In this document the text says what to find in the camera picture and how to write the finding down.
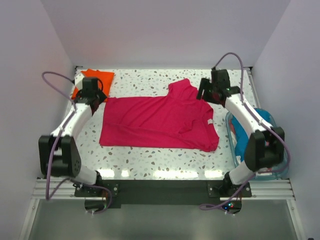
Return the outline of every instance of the white speckled tabletop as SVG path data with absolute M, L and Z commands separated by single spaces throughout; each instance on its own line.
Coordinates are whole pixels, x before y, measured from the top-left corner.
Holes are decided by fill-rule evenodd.
M 165 96 L 168 84 L 188 78 L 198 88 L 201 78 L 210 78 L 210 69 L 100 69 L 114 72 L 110 97 Z M 240 85 L 240 70 L 229 70 L 232 86 Z M 247 72 L 243 91 L 254 107 L 254 93 Z M 214 109 L 214 128 L 220 137 L 215 152 L 198 149 L 100 146 L 105 103 L 99 106 L 85 124 L 76 144 L 82 164 L 98 170 L 103 179 L 157 180 L 218 180 L 234 168 L 225 123 L 227 110 L 210 104 Z

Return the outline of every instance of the red cloth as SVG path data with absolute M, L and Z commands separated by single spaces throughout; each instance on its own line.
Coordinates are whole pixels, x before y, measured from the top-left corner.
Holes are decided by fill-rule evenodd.
M 169 84 L 167 96 L 110 97 L 105 104 L 102 146 L 216 150 L 214 110 L 197 100 L 189 79 Z

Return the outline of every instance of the folded orange cloth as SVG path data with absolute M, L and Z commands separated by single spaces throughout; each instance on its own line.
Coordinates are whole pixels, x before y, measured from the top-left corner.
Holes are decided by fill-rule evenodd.
M 85 75 L 86 77 L 97 77 L 98 79 L 100 79 L 103 83 L 103 93 L 106 96 L 109 96 L 109 91 L 110 91 L 110 87 L 112 84 L 112 81 L 114 80 L 114 76 L 115 73 L 114 72 L 108 72 L 108 71 L 99 71 L 99 70 L 92 70 L 92 69 L 88 69 L 87 71 L 81 71 L 83 73 L 83 75 Z M 101 83 L 98 82 L 98 87 L 101 89 Z M 78 89 L 75 88 L 72 94 L 72 99 L 76 98 L 76 95 L 78 93 Z

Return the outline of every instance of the laundry basket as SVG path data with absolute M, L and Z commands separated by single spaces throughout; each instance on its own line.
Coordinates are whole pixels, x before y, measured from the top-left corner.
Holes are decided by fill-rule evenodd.
M 226 129 L 228 132 L 228 138 L 229 138 L 230 150 L 232 153 L 233 163 L 234 163 L 234 166 L 237 167 L 239 165 L 239 162 L 237 161 L 236 152 L 235 152 L 236 146 L 234 146 L 234 143 L 232 140 L 231 129 L 230 129 L 230 124 L 229 124 L 229 121 L 232 118 L 233 118 L 232 113 L 228 112 L 225 116 L 225 122 L 226 122 Z M 276 122 L 275 122 L 274 118 L 271 116 L 271 114 L 270 114 L 270 124 L 274 127 L 277 126 Z M 288 156 L 287 156 L 286 151 L 284 151 L 283 161 L 280 164 L 272 167 L 272 170 L 276 171 L 276 170 L 283 168 L 287 164 L 287 161 L 288 161 Z M 281 179 L 281 178 L 285 177 L 287 173 L 288 173 L 288 167 L 286 167 L 281 172 L 268 172 L 268 173 L 262 173 L 262 174 L 257 173 L 254 180 L 267 181 L 267 180 Z

